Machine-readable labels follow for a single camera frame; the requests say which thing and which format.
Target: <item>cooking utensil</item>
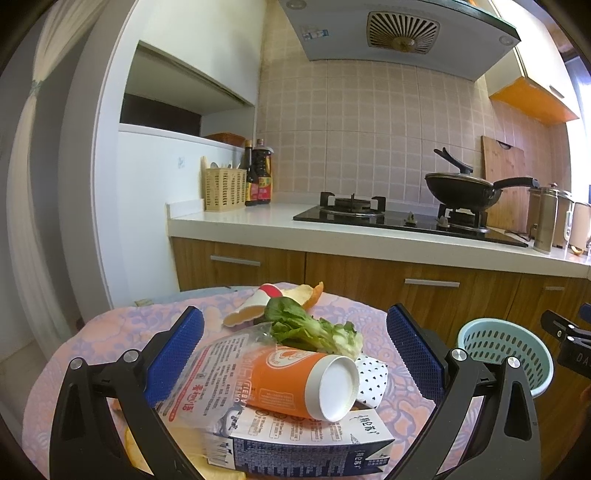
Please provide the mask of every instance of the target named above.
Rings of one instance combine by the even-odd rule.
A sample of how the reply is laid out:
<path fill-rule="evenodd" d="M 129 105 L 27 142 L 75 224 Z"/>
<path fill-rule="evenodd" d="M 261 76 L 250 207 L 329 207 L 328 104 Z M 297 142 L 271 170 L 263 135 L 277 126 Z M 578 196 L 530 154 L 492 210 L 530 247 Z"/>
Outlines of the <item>cooking utensil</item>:
<path fill-rule="evenodd" d="M 444 148 L 434 150 L 460 170 L 460 173 L 428 173 L 425 175 L 427 187 L 433 196 L 451 209 L 467 209 L 483 212 L 499 201 L 503 189 L 509 187 L 538 187 L 539 182 L 532 177 L 515 177 L 491 183 L 470 176 L 474 169 L 454 158 Z"/>
<path fill-rule="evenodd" d="M 552 251 L 556 214 L 558 213 L 558 190 L 540 189 L 540 212 L 535 233 L 534 250 L 549 255 Z"/>
<path fill-rule="evenodd" d="M 577 255 L 587 248 L 587 242 L 591 236 L 591 205 L 576 202 L 574 204 L 573 227 L 570 233 L 569 243 Z"/>
<path fill-rule="evenodd" d="M 484 178 L 488 181 L 511 177 L 527 177 L 531 170 L 525 162 L 525 152 L 517 147 L 482 137 Z M 527 232 L 527 190 L 507 190 L 498 203 L 488 211 L 486 224 L 504 230 Z"/>

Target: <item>wicker basket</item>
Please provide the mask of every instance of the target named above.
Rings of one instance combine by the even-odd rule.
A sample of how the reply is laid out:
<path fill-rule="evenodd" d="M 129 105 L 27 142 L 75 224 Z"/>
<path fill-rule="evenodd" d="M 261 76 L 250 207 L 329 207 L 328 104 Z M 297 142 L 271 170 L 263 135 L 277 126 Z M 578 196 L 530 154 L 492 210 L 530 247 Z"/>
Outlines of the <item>wicker basket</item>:
<path fill-rule="evenodd" d="M 225 212 L 244 207 L 246 170 L 208 168 L 205 171 L 205 209 Z"/>

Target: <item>lid handle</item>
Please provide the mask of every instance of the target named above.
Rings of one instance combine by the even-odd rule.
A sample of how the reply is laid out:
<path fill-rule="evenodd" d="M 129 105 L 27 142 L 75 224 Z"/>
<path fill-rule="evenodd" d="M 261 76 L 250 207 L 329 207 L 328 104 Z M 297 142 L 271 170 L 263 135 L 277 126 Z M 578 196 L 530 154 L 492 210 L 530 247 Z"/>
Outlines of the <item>lid handle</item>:
<path fill-rule="evenodd" d="M 454 167 L 457 167 L 460 169 L 460 173 L 463 173 L 464 175 L 469 175 L 470 173 L 472 173 L 474 171 L 474 168 L 472 168 L 470 165 L 466 165 L 464 162 L 459 161 L 457 158 L 455 158 L 454 156 L 452 156 L 445 147 L 443 147 L 443 151 L 435 149 L 433 150 L 437 155 L 439 155 L 441 158 L 443 158 L 444 160 L 447 160 L 449 163 L 451 163 Z"/>

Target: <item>gas stove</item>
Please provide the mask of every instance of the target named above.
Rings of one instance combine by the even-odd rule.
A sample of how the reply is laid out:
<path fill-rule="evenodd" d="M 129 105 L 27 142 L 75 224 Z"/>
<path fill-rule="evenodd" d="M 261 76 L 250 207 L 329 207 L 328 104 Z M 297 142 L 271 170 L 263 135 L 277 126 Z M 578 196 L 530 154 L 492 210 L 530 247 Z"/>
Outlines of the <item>gas stove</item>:
<path fill-rule="evenodd" d="M 518 247 L 528 246 L 524 241 L 487 228 L 486 212 L 458 212 L 444 205 L 440 206 L 436 217 L 415 215 L 412 212 L 393 212 L 386 210 L 385 197 L 362 200 L 355 198 L 354 194 L 350 197 L 336 197 L 333 193 L 322 192 L 320 204 L 296 215 L 294 220 L 406 230 Z"/>

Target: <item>thermos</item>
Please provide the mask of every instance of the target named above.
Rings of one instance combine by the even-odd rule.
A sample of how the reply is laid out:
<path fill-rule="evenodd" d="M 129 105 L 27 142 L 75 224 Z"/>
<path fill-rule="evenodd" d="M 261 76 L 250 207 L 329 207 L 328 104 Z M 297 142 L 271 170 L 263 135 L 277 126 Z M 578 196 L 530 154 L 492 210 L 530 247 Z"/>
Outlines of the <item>thermos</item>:
<path fill-rule="evenodd" d="M 546 255 L 552 251 L 557 214 L 558 190 L 548 187 L 540 189 L 540 212 L 535 232 L 534 250 Z"/>

